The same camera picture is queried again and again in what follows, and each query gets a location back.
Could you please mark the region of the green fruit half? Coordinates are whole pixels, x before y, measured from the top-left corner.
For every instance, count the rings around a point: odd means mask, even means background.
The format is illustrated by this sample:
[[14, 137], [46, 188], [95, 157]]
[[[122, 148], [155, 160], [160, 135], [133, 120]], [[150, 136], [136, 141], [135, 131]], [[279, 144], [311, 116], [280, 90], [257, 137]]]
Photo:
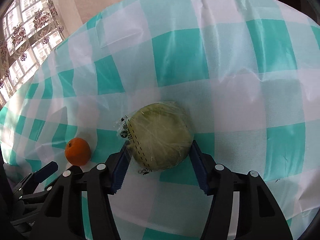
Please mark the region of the green fruit half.
[[189, 116], [174, 101], [144, 106], [121, 117], [116, 126], [141, 174], [177, 166], [188, 156], [194, 139]]

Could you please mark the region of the teal checkered tablecloth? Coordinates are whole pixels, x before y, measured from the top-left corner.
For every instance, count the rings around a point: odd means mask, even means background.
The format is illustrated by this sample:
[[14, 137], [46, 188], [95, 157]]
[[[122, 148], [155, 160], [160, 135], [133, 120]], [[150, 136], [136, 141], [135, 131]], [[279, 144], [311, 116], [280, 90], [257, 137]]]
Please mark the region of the teal checkered tablecloth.
[[120, 150], [121, 117], [174, 101], [200, 149], [257, 171], [294, 238], [319, 209], [319, 25], [276, 0], [125, 0], [59, 44], [1, 110], [18, 182], [84, 138], [92, 168]]

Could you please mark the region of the floral lace sheer curtain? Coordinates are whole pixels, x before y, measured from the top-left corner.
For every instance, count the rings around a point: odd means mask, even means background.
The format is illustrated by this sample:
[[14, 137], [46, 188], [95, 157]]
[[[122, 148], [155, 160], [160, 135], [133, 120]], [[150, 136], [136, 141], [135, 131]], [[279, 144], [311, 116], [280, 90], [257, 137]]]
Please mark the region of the floral lace sheer curtain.
[[9, 0], [1, 14], [1, 106], [65, 39], [52, 0]]

